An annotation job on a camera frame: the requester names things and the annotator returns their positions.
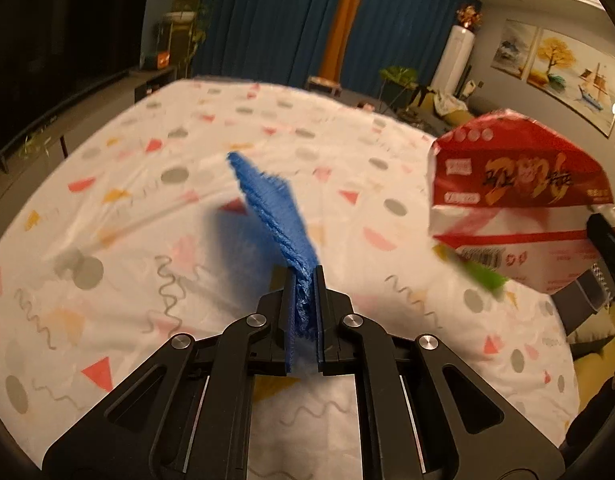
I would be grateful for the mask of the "large red white package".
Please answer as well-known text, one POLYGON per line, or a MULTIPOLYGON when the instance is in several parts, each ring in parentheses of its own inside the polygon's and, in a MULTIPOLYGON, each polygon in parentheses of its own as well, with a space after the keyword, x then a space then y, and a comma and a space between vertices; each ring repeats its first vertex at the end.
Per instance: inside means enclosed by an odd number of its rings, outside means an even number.
POLYGON ((577 145, 513 110, 472 119, 435 140, 429 233, 457 254, 552 294, 598 260, 592 214, 615 231, 605 170, 577 145))

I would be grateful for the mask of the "green foam net sleeve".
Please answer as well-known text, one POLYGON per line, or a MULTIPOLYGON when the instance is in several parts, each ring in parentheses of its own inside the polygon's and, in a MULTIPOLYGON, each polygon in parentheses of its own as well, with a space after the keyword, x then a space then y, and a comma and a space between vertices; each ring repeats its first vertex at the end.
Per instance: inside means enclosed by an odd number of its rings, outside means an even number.
POLYGON ((481 263, 458 255, 454 249, 443 244, 435 243, 432 250, 445 264, 457 273, 464 275, 472 284, 478 285, 496 300, 504 298, 507 278, 504 278, 503 275, 498 274, 487 266, 483 266, 481 263))

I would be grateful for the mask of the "blue foam net sleeve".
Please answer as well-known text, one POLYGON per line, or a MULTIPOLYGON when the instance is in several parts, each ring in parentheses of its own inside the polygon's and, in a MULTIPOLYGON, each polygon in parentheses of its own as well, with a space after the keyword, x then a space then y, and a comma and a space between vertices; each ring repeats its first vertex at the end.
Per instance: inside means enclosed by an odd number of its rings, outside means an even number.
POLYGON ((287 266, 296 276, 294 333, 314 339, 316 314, 312 306, 313 273, 319 260, 302 214, 294 200, 290 183, 276 174, 267 174, 237 152, 227 155, 239 188, 249 208, 258 216, 280 248, 287 266))

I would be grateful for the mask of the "sailboat tree painting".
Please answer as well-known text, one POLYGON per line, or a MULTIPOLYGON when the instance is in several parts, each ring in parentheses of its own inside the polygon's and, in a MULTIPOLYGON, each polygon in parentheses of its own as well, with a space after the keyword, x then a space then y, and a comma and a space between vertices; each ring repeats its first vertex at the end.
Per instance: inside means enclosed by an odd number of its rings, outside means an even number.
POLYGON ((606 138, 615 123, 615 57, 542 28, 527 83, 582 116, 606 138))

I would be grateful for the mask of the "patterned white tablecloth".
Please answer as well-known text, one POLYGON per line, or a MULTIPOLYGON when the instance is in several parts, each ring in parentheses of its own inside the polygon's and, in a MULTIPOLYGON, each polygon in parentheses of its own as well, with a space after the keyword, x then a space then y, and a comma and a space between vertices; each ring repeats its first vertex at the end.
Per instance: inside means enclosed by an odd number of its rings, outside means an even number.
POLYGON ((178 332, 221 333, 284 260, 227 162, 289 182, 327 285, 439 337, 560 444, 577 376, 551 300, 489 292, 428 234, 429 134, 272 84, 180 81, 63 162, 0 240, 0 419, 39 464, 178 332))

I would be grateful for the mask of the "grey sectional sofa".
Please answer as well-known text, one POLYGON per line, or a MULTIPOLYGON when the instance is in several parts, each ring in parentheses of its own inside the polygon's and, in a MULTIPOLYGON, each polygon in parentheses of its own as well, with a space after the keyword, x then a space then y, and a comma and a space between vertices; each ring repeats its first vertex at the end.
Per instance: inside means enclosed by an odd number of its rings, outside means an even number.
POLYGON ((431 136, 442 136, 498 109, 498 105, 481 96, 469 96, 464 101, 428 87, 418 87, 411 103, 397 114, 403 122, 431 136))

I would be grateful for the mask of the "white clothes on sofa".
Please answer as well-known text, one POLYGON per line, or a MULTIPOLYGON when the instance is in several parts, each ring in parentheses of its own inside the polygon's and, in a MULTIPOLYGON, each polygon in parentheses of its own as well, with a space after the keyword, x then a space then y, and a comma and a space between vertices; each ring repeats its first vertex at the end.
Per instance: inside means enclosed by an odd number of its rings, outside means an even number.
POLYGON ((452 94, 437 90, 434 91, 433 106, 440 117, 445 117, 454 112, 467 112, 468 110, 464 101, 455 98, 452 94))

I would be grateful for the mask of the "white standing air conditioner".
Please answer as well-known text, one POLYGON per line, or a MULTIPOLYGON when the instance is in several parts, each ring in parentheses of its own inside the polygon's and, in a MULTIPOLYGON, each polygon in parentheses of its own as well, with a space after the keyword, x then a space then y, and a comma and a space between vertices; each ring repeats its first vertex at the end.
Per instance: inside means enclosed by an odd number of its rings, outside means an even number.
POLYGON ((475 34, 464 26, 454 25, 445 44, 441 60, 431 80, 433 90, 453 94, 467 66, 475 43, 475 34))

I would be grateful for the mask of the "artificial flower bouquet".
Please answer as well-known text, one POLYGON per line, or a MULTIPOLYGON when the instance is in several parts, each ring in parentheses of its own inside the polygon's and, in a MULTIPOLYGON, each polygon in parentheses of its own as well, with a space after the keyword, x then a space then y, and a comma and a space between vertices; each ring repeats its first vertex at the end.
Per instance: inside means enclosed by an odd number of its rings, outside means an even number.
POLYGON ((456 11, 457 24, 475 34, 482 25, 482 13, 474 4, 464 4, 456 11))

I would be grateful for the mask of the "potted green plant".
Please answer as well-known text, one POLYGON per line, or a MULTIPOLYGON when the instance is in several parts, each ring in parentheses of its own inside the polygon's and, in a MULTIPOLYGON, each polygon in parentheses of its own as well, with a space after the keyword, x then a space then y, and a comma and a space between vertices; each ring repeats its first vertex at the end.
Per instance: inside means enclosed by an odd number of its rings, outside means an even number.
POLYGON ((417 70, 411 67, 389 66, 379 70, 379 77, 379 100, 390 110, 408 107, 418 88, 417 70))

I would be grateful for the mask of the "dark coffee table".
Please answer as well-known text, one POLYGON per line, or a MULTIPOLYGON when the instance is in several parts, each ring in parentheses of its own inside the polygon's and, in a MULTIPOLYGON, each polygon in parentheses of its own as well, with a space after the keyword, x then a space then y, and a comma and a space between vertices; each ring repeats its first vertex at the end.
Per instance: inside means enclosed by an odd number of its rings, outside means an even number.
POLYGON ((336 81, 318 76, 311 76, 307 78, 304 89, 309 92, 318 93, 321 96, 328 96, 330 99, 343 105, 396 118, 396 114, 393 110, 391 110, 385 102, 382 102, 381 99, 344 89, 341 84, 338 84, 336 81))

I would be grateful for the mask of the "orange curtain strip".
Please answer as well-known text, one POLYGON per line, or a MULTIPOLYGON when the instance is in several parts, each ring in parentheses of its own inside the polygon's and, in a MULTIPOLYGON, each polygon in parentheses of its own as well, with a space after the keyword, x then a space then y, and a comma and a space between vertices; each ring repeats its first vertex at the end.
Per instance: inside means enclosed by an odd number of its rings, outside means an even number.
POLYGON ((362 0, 338 0, 333 16, 318 76, 340 81, 347 40, 349 40, 356 13, 362 0))

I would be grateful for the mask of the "hanging plant on stand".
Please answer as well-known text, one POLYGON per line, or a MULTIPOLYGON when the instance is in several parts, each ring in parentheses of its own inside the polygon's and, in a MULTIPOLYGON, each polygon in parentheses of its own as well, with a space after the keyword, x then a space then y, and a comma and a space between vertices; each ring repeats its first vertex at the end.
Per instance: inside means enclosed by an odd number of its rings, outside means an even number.
POLYGON ((178 79, 187 78, 199 46, 207 38, 209 10, 201 4, 162 15, 157 24, 158 67, 174 67, 178 79))

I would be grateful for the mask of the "blue curtains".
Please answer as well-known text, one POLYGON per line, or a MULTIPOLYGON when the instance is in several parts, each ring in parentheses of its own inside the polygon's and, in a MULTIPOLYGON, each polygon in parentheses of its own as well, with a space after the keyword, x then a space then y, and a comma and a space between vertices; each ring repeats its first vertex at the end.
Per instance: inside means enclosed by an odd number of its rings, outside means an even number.
MULTIPOLYGON (((196 76, 260 80, 301 88, 318 76, 338 0, 202 0, 207 38, 196 76)), ((374 96, 379 70, 417 70, 428 84, 441 60, 456 11, 479 0, 362 0, 347 40, 339 84, 374 96)))

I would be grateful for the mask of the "black television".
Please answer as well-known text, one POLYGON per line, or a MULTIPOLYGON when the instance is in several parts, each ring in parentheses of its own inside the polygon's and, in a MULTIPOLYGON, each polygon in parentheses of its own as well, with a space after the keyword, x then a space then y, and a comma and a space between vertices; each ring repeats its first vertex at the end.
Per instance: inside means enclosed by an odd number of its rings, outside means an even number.
POLYGON ((147 0, 0 0, 0 156, 137 65, 147 0))

